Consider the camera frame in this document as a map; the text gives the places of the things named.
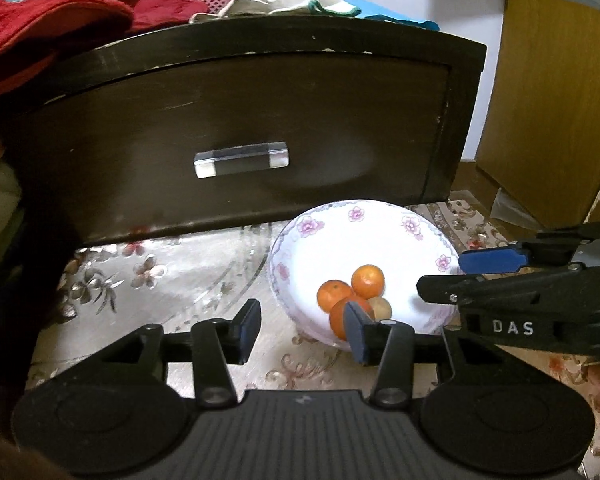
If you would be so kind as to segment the beige longan fruit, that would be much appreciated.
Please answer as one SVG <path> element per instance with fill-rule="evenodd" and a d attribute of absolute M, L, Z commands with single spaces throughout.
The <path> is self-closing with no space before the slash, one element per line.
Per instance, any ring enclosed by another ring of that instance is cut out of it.
<path fill-rule="evenodd" d="M 390 320 L 392 318 L 392 307 L 384 297 L 372 297 L 368 300 L 372 307 L 374 319 L 376 321 Z"/>

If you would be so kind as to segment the orange tangerine front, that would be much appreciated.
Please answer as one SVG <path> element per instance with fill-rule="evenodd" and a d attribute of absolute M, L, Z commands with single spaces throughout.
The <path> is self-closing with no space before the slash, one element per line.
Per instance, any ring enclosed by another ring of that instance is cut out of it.
<path fill-rule="evenodd" d="M 329 311 L 329 326 L 332 332 L 341 340 L 347 340 L 346 330 L 344 329 L 344 308 L 349 301 L 353 301 L 358 304 L 371 318 L 375 318 L 370 303 L 358 295 L 350 295 L 346 298 L 342 298 L 336 302 L 336 304 Z"/>

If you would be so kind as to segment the orange tangerine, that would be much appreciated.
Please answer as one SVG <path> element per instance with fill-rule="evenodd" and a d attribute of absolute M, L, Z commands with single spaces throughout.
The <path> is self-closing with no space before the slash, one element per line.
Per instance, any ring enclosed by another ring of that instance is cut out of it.
<path fill-rule="evenodd" d="M 381 297 L 385 291 L 385 284 L 384 272 L 372 264 L 359 266 L 351 276 L 353 291 L 365 299 Z"/>
<path fill-rule="evenodd" d="M 352 294 L 353 289 L 349 284 L 340 280 L 329 280 L 317 289 L 316 301 L 324 312 L 329 313 L 340 300 L 346 299 Z"/>
<path fill-rule="evenodd" d="M 353 301 L 358 304 L 371 318 L 375 318 L 370 303 L 358 295 L 350 295 L 346 298 L 342 298 L 336 302 L 336 304 L 329 311 L 329 326 L 332 332 L 341 340 L 347 340 L 346 330 L 344 329 L 344 308 L 349 301 Z"/>

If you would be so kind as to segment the white floral porcelain bowl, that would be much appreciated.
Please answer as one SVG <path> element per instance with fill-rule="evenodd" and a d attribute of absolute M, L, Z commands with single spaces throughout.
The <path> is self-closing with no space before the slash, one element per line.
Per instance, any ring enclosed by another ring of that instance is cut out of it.
<path fill-rule="evenodd" d="M 299 332 L 346 350 L 343 300 L 380 300 L 380 315 L 439 333 L 456 313 L 430 304 L 416 284 L 424 275 L 456 275 L 458 253 L 431 221 L 379 200 L 340 200 L 289 221 L 268 253 L 268 280 Z"/>

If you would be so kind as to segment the floral embroidered table cloth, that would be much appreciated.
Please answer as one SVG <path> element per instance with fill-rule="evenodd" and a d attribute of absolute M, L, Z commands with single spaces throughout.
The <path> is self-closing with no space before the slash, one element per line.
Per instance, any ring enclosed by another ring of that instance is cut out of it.
<path fill-rule="evenodd" d="M 458 253 L 509 244 L 464 196 L 404 207 Z M 78 479 L 600 479 L 600 358 L 494 344 L 454 318 L 414 330 L 407 406 L 368 402 L 378 366 L 299 332 L 268 280 L 286 224 L 79 248 L 38 336 L 16 442 Z M 198 406 L 192 327 L 248 299 L 236 406 Z"/>

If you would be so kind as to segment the wooden wardrobe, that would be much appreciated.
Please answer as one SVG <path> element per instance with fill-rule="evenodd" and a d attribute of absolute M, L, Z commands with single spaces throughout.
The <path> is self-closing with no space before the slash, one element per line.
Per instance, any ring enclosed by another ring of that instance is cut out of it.
<path fill-rule="evenodd" d="M 542 226 L 600 221 L 600 10 L 506 0 L 476 162 Z"/>

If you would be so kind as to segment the dark wooden nightstand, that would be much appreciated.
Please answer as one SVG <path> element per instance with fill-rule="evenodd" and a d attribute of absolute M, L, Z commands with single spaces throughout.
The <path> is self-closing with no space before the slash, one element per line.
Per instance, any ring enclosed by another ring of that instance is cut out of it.
<path fill-rule="evenodd" d="M 65 58 L 2 132 L 36 214 L 95 245 L 449 195 L 486 47 L 358 18 L 232 18 Z M 285 142 L 289 165 L 198 179 L 199 152 Z"/>

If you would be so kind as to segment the blue cloth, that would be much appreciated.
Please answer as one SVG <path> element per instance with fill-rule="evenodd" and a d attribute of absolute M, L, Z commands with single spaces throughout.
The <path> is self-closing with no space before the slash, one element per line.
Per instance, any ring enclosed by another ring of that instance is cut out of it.
<path fill-rule="evenodd" d="M 347 3 L 352 4 L 352 6 L 356 6 L 358 10 L 360 10 L 358 18 L 362 18 L 363 20 L 413 26 L 422 29 L 433 30 L 434 32 L 438 32 L 440 30 L 440 26 L 434 21 L 415 20 L 414 18 L 409 18 L 406 15 L 400 14 L 371 1 L 347 0 Z"/>

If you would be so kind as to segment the white green trimmed garment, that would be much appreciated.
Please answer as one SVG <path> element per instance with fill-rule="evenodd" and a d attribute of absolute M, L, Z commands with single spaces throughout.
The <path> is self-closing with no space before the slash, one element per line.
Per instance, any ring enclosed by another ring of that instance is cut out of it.
<path fill-rule="evenodd" d="M 215 13 L 196 13 L 189 21 L 205 23 L 226 18 L 273 15 L 327 15 L 356 18 L 361 10 L 346 0 L 230 0 Z"/>

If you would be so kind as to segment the red velvet cloth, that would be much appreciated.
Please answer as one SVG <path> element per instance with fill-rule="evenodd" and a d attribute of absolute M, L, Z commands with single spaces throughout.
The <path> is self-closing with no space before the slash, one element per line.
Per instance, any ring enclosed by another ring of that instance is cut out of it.
<path fill-rule="evenodd" d="M 0 95 L 63 50 L 184 24 L 209 11 L 200 0 L 0 0 Z"/>

